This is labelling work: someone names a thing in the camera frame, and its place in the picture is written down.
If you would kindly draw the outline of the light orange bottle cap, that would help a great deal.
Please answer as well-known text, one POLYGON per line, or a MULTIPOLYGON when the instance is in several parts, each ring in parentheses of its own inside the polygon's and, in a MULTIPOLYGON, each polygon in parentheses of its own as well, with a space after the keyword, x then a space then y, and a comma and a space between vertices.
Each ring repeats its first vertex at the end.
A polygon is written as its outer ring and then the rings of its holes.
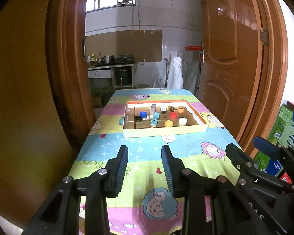
POLYGON ((166 127, 173 127, 173 125, 174 125, 174 122, 173 121, 171 121, 171 120, 166 120, 165 121, 165 126, 166 127))

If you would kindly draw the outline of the white bottle cap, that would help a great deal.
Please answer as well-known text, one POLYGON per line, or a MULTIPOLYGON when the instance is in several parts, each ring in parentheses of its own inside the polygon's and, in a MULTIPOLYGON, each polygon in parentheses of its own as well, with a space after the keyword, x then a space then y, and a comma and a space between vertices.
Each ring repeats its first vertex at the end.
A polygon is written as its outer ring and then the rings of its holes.
POLYGON ((184 117, 179 118, 179 124, 185 126, 187 124, 187 119, 184 117))

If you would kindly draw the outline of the black round cap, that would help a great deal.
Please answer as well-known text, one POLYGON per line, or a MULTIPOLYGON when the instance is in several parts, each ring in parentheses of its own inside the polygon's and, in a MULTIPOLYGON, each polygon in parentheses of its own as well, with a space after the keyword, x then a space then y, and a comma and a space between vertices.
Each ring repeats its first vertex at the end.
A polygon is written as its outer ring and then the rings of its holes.
POLYGON ((143 119, 141 116, 135 116, 134 120, 135 122, 140 123, 143 119))

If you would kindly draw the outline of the teal Good Luck box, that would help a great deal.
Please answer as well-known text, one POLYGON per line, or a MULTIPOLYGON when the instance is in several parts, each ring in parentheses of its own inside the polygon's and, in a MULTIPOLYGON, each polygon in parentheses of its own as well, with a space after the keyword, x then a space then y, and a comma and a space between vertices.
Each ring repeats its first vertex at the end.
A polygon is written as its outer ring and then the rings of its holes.
POLYGON ((150 126, 152 128, 156 128, 157 127, 159 117, 160 117, 160 114, 158 112, 155 112, 153 114, 153 117, 151 118, 151 122, 150 122, 150 126))

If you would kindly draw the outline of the red bottle cap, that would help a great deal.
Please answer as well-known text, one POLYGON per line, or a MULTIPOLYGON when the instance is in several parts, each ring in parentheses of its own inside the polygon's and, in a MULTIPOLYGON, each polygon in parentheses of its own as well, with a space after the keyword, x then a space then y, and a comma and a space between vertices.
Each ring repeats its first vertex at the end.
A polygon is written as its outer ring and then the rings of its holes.
POLYGON ((177 118, 177 116, 178 116, 178 114, 176 112, 170 112, 170 114, 169 114, 169 117, 171 119, 175 119, 175 118, 177 118))

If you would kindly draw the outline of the blue bottle cap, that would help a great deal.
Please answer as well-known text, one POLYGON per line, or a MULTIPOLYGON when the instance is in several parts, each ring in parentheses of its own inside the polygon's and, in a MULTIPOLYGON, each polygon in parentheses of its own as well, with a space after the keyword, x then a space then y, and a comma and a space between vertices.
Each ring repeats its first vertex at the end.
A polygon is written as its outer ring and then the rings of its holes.
POLYGON ((147 112, 145 112, 145 111, 141 111, 140 112, 140 116, 142 117, 142 118, 145 118, 145 117, 147 117, 147 112))

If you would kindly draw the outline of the orange cap with label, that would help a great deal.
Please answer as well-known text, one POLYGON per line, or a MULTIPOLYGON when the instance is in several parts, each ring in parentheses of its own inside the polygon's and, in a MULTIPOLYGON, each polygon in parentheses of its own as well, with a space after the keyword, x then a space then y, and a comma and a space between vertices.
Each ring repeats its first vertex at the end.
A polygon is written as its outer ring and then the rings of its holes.
POLYGON ((184 107, 177 107, 177 111, 178 111, 178 113, 184 113, 185 108, 184 107))

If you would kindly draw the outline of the gold rectangular box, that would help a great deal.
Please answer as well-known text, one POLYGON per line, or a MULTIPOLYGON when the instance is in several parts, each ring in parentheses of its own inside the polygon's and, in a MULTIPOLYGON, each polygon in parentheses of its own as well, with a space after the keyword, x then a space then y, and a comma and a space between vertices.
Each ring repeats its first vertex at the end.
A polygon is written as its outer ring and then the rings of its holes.
POLYGON ((177 112, 177 109, 175 107, 173 107, 173 106, 168 106, 168 110, 170 112, 177 112))

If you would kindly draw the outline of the white Hello Kitty box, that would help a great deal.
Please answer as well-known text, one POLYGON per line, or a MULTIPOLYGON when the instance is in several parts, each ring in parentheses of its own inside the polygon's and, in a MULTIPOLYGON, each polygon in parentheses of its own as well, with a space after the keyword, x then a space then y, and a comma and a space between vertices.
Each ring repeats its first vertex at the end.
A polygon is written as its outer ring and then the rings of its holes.
POLYGON ((161 114, 166 114, 167 113, 167 107, 166 106, 161 106, 160 107, 160 113, 161 114))

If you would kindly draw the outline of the green blue carton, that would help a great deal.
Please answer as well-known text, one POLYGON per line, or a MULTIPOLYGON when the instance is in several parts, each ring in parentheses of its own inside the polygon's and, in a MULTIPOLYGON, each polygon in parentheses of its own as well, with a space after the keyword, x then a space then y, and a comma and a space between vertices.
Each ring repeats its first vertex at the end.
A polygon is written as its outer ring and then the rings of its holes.
MULTIPOLYGON (((279 110, 277 119, 267 137, 270 143, 277 146, 294 147, 294 111, 283 104, 279 110)), ((254 160, 260 170, 274 175, 275 177, 285 177, 283 167, 279 161, 269 158, 267 155, 257 152, 254 160)))

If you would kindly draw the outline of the red carton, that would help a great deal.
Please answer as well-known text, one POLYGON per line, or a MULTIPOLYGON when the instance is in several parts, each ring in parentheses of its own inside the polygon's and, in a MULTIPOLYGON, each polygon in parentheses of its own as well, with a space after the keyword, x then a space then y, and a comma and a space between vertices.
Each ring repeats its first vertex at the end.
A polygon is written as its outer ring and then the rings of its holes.
POLYGON ((290 177, 288 176, 286 172, 282 173, 282 175, 280 176, 280 179, 285 182, 292 183, 292 180, 290 179, 290 177))

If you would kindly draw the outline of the shallow cardboard tray box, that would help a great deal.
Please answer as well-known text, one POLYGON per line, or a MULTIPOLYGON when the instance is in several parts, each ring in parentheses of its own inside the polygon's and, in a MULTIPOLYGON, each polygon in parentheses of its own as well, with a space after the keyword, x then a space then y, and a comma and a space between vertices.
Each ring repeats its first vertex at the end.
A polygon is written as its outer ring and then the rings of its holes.
POLYGON ((150 137, 150 136, 163 136, 169 134, 190 134, 205 132, 207 130, 208 124, 201 117, 199 112, 186 100, 160 100, 160 101, 128 101, 125 106, 124 112, 124 123, 122 126, 124 137, 150 137), (158 124, 156 128, 150 126, 151 119, 149 117, 149 112, 152 104, 156 104, 155 112, 160 114, 158 124), (167 113, 161 114, 160 107, 166 106, 167 113), (171 119, 169 117, 170 111, 168 106, 184 107, 184 113, 178 113, 177 118, 171 119), (141 111, 147 112, 147 117, 142 118, 140 123, 135 122, 135 116, 139 116, 141 111), (179 118, 184 117, 187 119, 187 124, 182 126, 179 124, 179 118), (166 127, 165 121, 171 120, 174 122, 173 127, 166 127))

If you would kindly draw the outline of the brown wooden door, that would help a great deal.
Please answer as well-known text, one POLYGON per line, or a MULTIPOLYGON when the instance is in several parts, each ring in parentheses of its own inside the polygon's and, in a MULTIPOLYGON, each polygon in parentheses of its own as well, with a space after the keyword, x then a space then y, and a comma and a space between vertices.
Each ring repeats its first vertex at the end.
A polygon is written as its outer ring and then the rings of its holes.
POLYGON ((267 137, 286 82, 288 44, 278 0, 201 0, 199 99, 247 154, 267 137))

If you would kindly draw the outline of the white hanging bag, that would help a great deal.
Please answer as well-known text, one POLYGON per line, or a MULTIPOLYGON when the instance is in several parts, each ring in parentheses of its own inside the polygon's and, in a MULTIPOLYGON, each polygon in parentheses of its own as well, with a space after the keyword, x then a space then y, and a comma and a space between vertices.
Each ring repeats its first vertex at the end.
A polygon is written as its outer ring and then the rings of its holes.
POLYGON ((173 57, 168 66, 167 88, 183 89, 182 58, 173 57))

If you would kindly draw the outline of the grey kitchen counter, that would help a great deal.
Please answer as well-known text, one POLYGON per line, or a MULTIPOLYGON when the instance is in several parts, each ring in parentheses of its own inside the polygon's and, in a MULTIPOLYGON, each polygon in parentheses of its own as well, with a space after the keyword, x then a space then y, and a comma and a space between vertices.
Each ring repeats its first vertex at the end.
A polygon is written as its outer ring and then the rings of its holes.
POLYGON ((102 66, 90 66, 87 68, 89 79, 111 79, 113 90, 134 88, 134 65, 135 64, 113 64, 102 66), (116 84, 116 70, 130 68, 130 83, 128 85, 116 84))

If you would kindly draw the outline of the metal cooking pot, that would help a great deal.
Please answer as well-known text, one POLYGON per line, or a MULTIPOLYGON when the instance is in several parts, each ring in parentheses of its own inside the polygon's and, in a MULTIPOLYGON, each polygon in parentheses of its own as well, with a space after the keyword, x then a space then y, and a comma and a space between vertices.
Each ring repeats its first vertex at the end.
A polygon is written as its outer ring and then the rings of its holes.
POLYGON ((113 64, 115 62, 114 55, 102 56, 102 61, 105 64, 113 64))

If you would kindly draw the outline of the cardboard sheet on wall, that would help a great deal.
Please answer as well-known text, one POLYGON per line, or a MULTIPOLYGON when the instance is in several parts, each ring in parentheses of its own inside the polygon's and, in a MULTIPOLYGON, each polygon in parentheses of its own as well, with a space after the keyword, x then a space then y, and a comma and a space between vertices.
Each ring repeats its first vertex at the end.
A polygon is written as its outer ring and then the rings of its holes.
POLYGON ((87 36, 86 56, 132 56, 143 62, 162 61, 161 30, 123 30, 87 36))

